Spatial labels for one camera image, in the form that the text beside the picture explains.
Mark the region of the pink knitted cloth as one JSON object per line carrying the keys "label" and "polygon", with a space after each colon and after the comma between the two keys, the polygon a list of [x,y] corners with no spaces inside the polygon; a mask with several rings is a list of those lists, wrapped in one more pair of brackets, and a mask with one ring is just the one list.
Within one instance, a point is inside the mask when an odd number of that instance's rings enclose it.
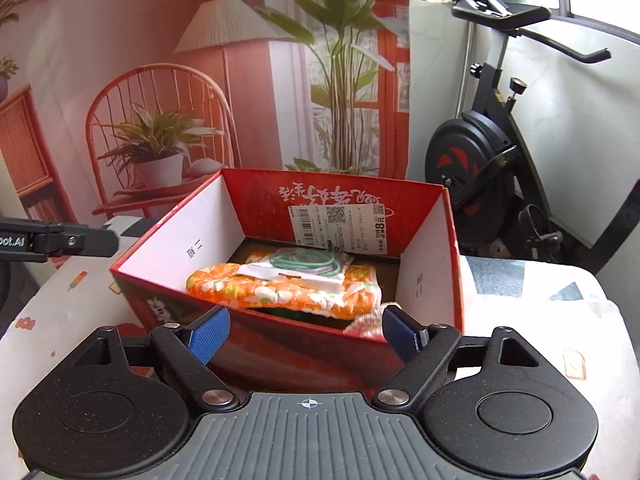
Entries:
{"label": "pink knitted cloth", "polygon": [[354,337],[384,341],[382,318],[387,307],[399,307],[397,302],[384,302],[374,308],[372,312],[355,318],[343,333]]}

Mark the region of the orange floral soft cloth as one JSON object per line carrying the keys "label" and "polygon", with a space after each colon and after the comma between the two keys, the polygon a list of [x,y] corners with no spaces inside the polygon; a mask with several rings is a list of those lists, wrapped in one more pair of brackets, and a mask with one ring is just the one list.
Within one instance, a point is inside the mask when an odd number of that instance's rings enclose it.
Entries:
{"label": "orange floral soft cloth", "polygon": [[240,272],[237,263],[218,263],[192,273],[186,292],[194,297],[237,309],[286,309],[352,321],[382,304],[375,268],[349,266],[337,292],[307,287],[299,278],[274,281]]}

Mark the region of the printed room backdrop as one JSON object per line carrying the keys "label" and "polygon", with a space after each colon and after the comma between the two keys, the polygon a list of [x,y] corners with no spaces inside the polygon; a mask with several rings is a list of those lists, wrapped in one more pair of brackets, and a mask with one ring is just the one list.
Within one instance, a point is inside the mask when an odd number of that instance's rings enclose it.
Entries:
{"label": "printed room backdrop", "polygon": [[1,211],[158,219],[221,169],[403,178],[409,0],[1,0]]}

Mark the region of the red strawberry cardboard box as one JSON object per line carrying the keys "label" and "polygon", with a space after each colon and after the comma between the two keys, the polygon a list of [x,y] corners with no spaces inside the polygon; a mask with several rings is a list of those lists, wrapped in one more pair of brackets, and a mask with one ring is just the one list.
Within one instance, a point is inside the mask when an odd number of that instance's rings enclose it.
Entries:
{"label": "red strawberry cardboard box", "polygon": [[229,310],[210,367],[260,391],[372,392],[400,367],[381,328],[397,304],[463,324],[458,244],[438,184],[218,171],[113,266],[146,328]]}

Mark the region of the black exercise bike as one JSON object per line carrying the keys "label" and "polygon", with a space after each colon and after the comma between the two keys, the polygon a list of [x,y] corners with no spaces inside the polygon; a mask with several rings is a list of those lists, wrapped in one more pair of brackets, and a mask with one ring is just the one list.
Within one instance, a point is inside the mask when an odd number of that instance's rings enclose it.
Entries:
{"label": "black exercise bike", "polygon": [[498,89],[506,46],[524,36],[582,64],[601,63],[608,49],[580,53],[534,32],[547,21],[544,6],[509,9],[501,0],[450,0],[455,18],[485,26],[494,45],[484,63],[473,63],[478,81],[472,106],[443,122],[433,133],[424,162],[426,182],[447,189],[462,252],[480,256],[491,250],[502,258],[538,260],[579,266],[599,273],[639,223],[639,191],[634,188],[592,247],[568,234],[551,217],[544,186],[524,136],[513,116],[527,86],[510,80],[510,96]]}

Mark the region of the green hair ties pack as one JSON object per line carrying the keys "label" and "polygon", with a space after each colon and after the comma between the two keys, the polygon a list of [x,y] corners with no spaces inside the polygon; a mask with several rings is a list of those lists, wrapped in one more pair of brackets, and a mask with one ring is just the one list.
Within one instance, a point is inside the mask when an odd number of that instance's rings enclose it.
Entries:
{"label": "green hair ties pack", "polygon": [[352,256],[335,250],[282,248],[239,266],[236,274],[273,283],[290,281],[329,294],[341,291]]}

